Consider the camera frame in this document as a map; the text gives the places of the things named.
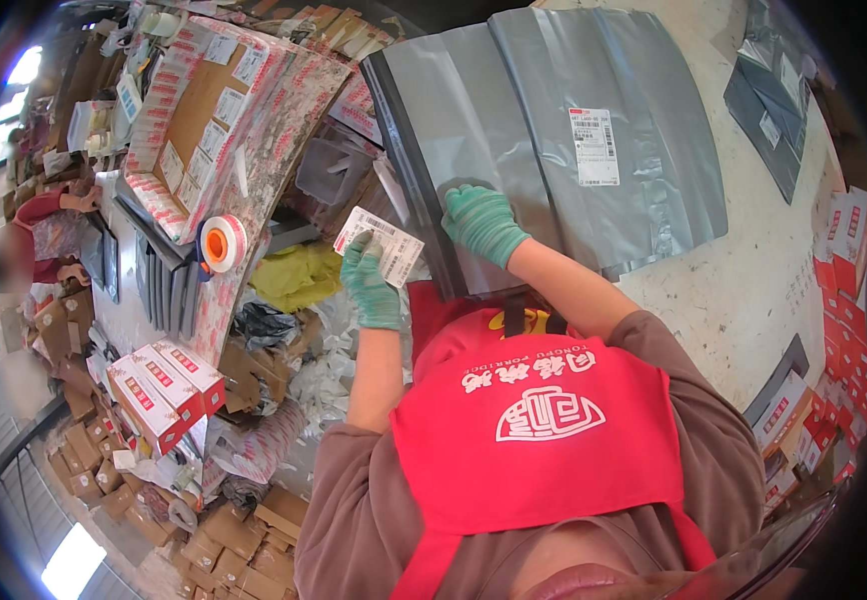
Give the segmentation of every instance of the person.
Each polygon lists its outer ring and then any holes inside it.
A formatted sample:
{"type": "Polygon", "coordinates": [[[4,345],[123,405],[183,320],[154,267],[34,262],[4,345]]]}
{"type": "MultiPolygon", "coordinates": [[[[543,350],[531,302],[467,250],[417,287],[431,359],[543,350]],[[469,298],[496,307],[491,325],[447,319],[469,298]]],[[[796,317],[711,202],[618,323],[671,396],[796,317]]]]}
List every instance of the person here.
{"type": "Polygon", "coordinates": [[[84,213],[97,210],[101,188],[86,196],[63,187],[34,196],[17,209],[13,221],[0,227],[0,293],[26,293],[32,283],[58,283],[90,277],[80,257],[80,241],[90,223],[84,213]]]}
{"type": "Polygon", "coordinates": [[[654,598],[757,533],[751,428],[663,322],[524,233],[502,193],[463,185],[445,206],[451,240],[571,335],[506,335],[499,308],[476,309],[424,343],[405,392],[398,292],[357,236],[340,275],[356,373],[317,450],[300,597],[654,598]]]}

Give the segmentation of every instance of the workbench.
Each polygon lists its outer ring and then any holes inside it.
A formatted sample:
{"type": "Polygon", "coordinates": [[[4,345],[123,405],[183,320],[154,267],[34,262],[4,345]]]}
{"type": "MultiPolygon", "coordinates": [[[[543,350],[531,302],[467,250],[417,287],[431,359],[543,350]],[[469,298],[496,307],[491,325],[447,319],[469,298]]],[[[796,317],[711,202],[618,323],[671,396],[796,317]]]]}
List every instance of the workbench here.
{"type": "Polygon", "coordinates": [[[844,191],[833,142],[811,98],[790,205],[724,103],[744,39],[747,0],[540,0],[546,9],[605,7],[654,13],[690,66],[713,131],[728,233],[622,275],[619,289],[657,315],[714,388],[743,411],[800,335],[815,385],[824,370],[821,289],[813,246],[832,191],[844,191]]]}

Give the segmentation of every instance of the apron logo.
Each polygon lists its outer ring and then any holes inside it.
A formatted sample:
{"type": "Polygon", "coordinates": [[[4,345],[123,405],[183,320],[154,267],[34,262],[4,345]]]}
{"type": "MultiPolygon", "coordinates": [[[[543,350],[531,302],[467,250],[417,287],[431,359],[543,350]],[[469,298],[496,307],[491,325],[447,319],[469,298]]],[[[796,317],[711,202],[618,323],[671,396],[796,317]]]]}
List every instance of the apron logo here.
{"type": "Polygon", "coordinates": [[[560,386],[530,388],[503,411],[497,442],[559,440],[607,422],[600,407],[560,386]]]}

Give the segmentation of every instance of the barcode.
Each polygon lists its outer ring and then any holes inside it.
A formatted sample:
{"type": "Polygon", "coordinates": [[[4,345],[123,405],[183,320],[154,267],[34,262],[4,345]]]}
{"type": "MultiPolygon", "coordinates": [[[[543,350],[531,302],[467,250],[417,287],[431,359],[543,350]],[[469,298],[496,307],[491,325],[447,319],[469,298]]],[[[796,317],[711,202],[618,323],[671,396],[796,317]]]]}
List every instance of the barcode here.
{"type": "Polygon", "coordinates": [[[392,226],[390,226],[389,224],[387,224],[383,221],[378,221],[377,219],[373,219],[373,218],[368,217],[368,216],[364,216],[364,218],[366,219],[366,221],[367,221],[368,225],[370,225],[370,227],[377,228],[381,232],[388,234],[388,235],[396,235],[397,234],[396,229],[394,229],[392,226]]]}
{"type": "Polygon", "coordinates": [[[614,148],[613,148],[613,128],[610,126],[609,121],[603,122],[603,139],[607,142],[607,155],[608,157],[614,156],[614,148]]]}

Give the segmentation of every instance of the brown long sleeve shirt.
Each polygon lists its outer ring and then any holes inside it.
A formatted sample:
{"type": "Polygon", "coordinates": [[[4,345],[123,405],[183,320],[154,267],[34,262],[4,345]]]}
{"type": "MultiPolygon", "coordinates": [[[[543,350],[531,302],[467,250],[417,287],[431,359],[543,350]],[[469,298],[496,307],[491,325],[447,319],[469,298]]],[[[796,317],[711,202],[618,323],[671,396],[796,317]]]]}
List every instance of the brown long sleeve shirt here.
{"type": "MultiPolygon", "coordinates": [[[[750,426],[653,314],[629,315],[607,344],[669,375],[684,509],[715,554],[727,554],[761,524],[764,465],[750,426]]],[[[301,598],[388,597],[424,529],[392,434],[348,424],[331,427],[317,451],[314,476],[296,548],[301,598]]],[[[572,521],[592,522],[606,531],[640,575],[685,569],[680,541],[662,505],[572,521]]],[[[558,525],[464,537],[436,598],[506,597],[537,540],[558,525]]]]}

